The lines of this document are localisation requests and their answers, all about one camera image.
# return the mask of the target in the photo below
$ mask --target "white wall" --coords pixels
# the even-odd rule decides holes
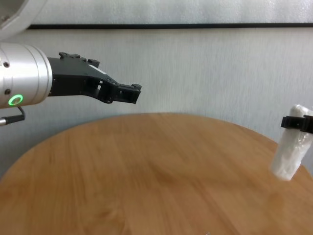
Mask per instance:
[[[118,82],[139,83],[143,89],[136,105],[77,96],[26,106],[26,121],[0,128],[0,175],[40,141],[100,118],[198,114],[277,141],[289,108],[312,106],[310,28],[26,31],[7,41],[38,46],[51,57],[65,51],[97,59]],[[0,110],[0,116],[12,112],[17,110]]]

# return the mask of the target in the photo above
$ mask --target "cable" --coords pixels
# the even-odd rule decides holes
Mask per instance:
[[[15,116],[10,116],[10,117],[2,117],[2,118],[0,118],[0,126],[4,126],[4,125],[8,125],[8,124],[11,124],[11,123],[14,123],[14,122],[25,120],[26,115],[25,115],[24,110],[20,106],[18,106],[18,109],[20,110],[22,115],[15,115]]]

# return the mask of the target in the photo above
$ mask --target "black clamp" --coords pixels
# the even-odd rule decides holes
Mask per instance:
[[[313,116],[304,115],[302,117],[283,117],[281,127],[287,129],[298,129],[303,132],[313,134]]]

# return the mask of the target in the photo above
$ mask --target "silver cylindrical joint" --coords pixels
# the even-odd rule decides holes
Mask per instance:
[[[51,66],[41,50],[0,43],[0,108],[40,103],[51,85]]]

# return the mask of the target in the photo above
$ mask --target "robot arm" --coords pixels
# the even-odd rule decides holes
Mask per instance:
[[[0,43],[0,108],[32,105],[47,96],[86,95],[104,103],[136,103],[141,86],[119,84],[98,69],[99,62],[60,52],[47,58],[36,47]],[[0,118],[0,125],[25,115]]]

